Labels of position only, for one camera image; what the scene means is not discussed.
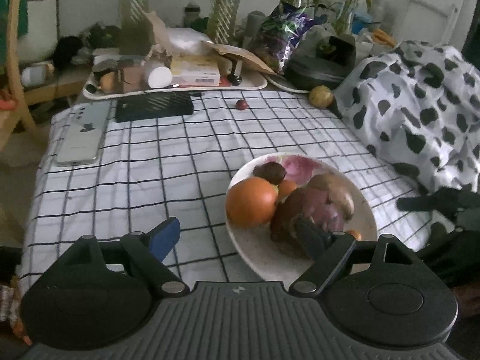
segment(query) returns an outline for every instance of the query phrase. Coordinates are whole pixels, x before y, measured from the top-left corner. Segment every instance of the white plate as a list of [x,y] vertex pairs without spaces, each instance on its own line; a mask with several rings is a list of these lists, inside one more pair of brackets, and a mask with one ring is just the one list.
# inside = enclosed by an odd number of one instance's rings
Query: white plate
[[[229,189],[238,182],[251,177],[254,168],[257,165],[264,164],[267,159],[271,160],[271,157],[277,157],[277,162],[280,162],[291,155],[297,156],[297,154],[280,152],[255,158],[237,172],[230,182]],[[312,175],[327,171],[342,177],[355,205],[355,214],[352,220],[345,225],[345,230],[358,230],[361,232],[363,240],[376,241],[378,236],[374,215],[358,188],[345,175],[331,166],[314,158],[309,159],[315,161],[318,168],[313,169],[313,171],[306,169],[306,173],[302,174],[301,178],[308,180]],[[285,288],[289,288],[312,264],[310,259],[299,256],[289,245],[272,242],[268,225],[242,229],[230,225],[229,221],[226,220],[226,228],[240,256],[263,280],[282,281]]]
[[149,89],[147,91],[135,91],[128,93],[111,93],[104,94],[102,91],[96,93],[90,93],[87,91],[86,86],[92,84],[97,86],[93,73],[87,79],[87,82],[83,86],[82,94],[89,100],[106,100],[117,99],[119,97],[128,97],[133,95],[142,95],[143,93],[152,92],[204,92],[204,91],[259,91],[268,85],[267,80],[262,74],[257,71],[246,70],[241,73],[242,82],[238,86],[190,86],[182,88],[168,88],[168,89]]

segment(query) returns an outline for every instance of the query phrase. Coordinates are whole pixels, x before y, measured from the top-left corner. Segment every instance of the metal screw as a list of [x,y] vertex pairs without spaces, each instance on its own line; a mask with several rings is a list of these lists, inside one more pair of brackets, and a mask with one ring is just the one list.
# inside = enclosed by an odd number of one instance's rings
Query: metal screw
[[303,294],[308,294],[314,292],[317,289],[317,286],[310,281],[298,281],[293,285],[293,288]]
[[162,284],[162,290],[168,294],[178,294],[185,289],[185,285],[179,281],[167,281]]

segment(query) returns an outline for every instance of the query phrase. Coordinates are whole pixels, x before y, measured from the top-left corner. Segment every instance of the green cloth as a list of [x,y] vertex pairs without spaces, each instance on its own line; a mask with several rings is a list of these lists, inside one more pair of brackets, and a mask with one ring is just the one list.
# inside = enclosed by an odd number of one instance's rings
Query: green cloth
[[[0,0],[0,65],[5,64],[7,51],[8,0]],[[28,32],[27,0],[20,0],[18,12],[18,36]]]

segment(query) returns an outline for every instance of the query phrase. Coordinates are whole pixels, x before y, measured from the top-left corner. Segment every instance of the white tablecloth with black grid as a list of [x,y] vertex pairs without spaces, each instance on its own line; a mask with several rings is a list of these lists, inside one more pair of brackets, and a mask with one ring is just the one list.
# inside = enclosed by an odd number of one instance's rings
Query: white tablecloth with black grid
[[[241,98],[249,109],[235,109]],[[148,232],[169,216],[180,220],[182,232],[164,264],[186,284],[260,280],[230,241],[224,198],[237,170],[272,152],[308,155],[337,168],[364,194],[379,234],[395,234],[415,250],[426,243],[430,216],[395,206],[398,197],[416,195],[411,185],[329,111],[278,91],[209,91],[192,99],[193,115],[125,123],[115,122],[111,100],[105,142],[91,165],[54,165],[71,111],[52,119],[25,237],[23,291],[81,235],[115,240]]]

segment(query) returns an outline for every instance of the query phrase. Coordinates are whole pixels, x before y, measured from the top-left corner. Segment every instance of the black ribbed surface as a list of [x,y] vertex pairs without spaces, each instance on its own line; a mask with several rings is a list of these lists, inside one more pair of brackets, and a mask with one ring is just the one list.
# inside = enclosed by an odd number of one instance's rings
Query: black ribbed surface
[[442,344],[412,351],[389,351],[358,343],[339,332],[316,301],[291,297],[279,283],[199,283],[192,294],[161,302],[152,319],[122,342],[84,352],[37,345],[22,357],[22,360],[160,359],[459,358]]

